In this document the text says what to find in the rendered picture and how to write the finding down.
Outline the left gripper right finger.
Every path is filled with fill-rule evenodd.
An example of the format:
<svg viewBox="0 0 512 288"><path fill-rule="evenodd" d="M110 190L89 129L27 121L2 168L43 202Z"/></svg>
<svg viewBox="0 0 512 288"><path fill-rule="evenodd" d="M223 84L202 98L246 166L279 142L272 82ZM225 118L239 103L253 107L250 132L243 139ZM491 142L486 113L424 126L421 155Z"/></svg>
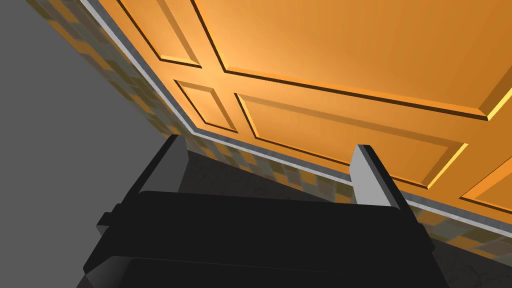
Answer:
<svg viewBox="0 0 512 288"><path fill-rule="evenodd" d="M356 145L349 165L349 174L355 202L358 205L408 209L403 194L370 145Z"/></svg>

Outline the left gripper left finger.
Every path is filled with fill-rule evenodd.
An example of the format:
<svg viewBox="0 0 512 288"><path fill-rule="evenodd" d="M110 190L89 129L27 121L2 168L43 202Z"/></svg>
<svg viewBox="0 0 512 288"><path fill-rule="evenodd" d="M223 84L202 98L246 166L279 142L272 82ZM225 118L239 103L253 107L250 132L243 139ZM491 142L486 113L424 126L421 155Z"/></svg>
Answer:
<svg viewBox="0 0 512 288"><path fill-rule="evenodd" d="M172 134L129 189L127 196L133 197L144 191L176 192L188 162L185 138L183 135Z"/></svg>

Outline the orange panelled door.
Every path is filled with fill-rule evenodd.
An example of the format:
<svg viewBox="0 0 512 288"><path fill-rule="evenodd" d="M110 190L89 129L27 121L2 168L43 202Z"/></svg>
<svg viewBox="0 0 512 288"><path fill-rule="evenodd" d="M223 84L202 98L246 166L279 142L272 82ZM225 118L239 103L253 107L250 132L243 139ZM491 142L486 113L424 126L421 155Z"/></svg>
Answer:
<svg viewBox="0 0 512 288"><path fill-rule="evenodd" d="M98 0L195 133L512 224L512 0Z"/></svg>

